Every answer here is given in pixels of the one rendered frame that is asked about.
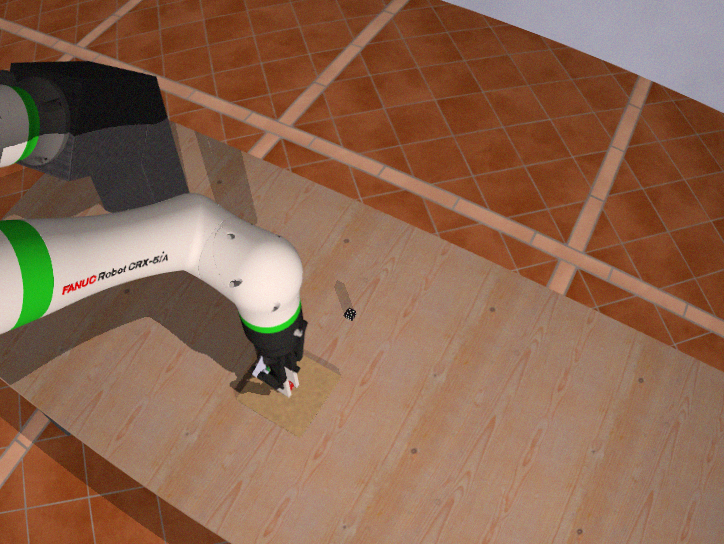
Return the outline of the tan flat mat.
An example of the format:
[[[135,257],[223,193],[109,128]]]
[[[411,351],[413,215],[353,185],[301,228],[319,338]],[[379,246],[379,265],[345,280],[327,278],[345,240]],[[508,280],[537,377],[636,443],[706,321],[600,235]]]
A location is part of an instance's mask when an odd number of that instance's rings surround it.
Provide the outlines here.
[[[236,400],[301,438],[342,376],[304,355],[297,366],[290,397],[252,376]]]

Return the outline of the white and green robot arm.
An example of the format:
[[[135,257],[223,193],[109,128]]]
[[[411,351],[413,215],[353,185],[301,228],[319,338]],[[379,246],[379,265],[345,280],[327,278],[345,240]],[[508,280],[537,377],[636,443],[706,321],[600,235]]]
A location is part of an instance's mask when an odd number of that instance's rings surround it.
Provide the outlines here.
[[[0,167],[49,163],[69,133],[56,83],[17,82],[0,70]],[[196,193],[108,214],[0,221],[0,334],[110,287],[181,270],[235,303],[257,347],[281,349],[302,336],[295,247]]]

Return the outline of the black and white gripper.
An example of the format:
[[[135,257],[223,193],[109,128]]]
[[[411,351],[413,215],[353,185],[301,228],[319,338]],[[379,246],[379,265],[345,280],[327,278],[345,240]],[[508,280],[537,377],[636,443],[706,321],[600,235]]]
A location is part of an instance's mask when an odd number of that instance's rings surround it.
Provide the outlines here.
[[[276,390],[280,387],[278,391],[287,397],[290,397],[292,394],[289,381],[294,384],[294,387],[297,388],[299,386],[297,373],[299,372],[300,367],[297,366],[296,362],[301,361],[303,357],[304,338],[307,325],[308,322],[304,320],[303,329],[301,331],[302,336],[298,337],[292,344],[284,348],[267,350],[255,345],[258,350],[257,358],[259,362],[249,369],[249,373],[259,380],[265,379],[264,382]],[[266,365],[269,365],[270,372],[266,370]]]

